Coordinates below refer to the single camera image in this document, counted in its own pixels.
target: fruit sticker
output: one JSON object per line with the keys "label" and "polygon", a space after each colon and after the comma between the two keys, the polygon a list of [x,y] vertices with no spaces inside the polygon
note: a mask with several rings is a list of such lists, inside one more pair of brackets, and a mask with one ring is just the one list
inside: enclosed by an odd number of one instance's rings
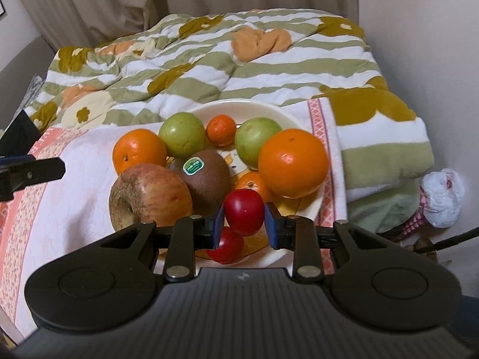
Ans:
{"label": "fruit sticker", "polygon": [[188,176],[196,174],[202,168],[204,168],[204,162],[201,160],[201,158],[198,158],[197,156],[188,159],[183,165],[183,171]]}

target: green apple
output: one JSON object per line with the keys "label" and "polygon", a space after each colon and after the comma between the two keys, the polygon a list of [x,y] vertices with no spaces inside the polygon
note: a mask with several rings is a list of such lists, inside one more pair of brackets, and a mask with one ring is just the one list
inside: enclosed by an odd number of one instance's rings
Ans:
{"label": "green apple", "polygon": [[239,158],[251,169],[258,168],[258,156],[263,144],[282,128],[276,121],[256,117],[245,121],[236,131],[235,146]]}
{"label": "green apple", "polygon": [[207,133],[201,120],[192,113],[179,112],[167,118],[158,132],[166,145],[168,156],[188,159],[202,151]]}

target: kiwi fruit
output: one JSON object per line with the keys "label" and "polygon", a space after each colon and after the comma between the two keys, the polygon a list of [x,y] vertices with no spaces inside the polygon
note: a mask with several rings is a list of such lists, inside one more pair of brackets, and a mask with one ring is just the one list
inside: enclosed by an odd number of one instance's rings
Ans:
{"label": "kiwi fruit", "polygon": [[231,191],[229,167],[215,150],[199,151],[186,162],[175,162],[173,172],[188,185],[195,214],[210,214]]}

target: metal pin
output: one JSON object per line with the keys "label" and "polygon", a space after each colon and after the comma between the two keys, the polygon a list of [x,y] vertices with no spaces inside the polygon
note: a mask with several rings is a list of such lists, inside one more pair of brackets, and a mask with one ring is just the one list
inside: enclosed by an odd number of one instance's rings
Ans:
{"label": "metal pin", "polygon": [[321,274],[321,269],[316,266],[305,265],[298,268],[298,274],[304,278],[315,278]]}
{"label": "metal pin", "polygon": [[172,278],[184,278],[189,273],[190,269],[185,266],[171,266],[166,269],[166,274]]}

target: plastic bag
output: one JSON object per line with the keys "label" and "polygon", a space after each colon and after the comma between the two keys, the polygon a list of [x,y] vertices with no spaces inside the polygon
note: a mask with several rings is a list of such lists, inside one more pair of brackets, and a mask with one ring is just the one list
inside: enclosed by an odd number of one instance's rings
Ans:
{"label": "plastic bag", "polygon": [[449,228],[457,220],[464,197],[464,184],[451,168],[425,175],[422,189],[428,199],[424,216],[436,228]]}

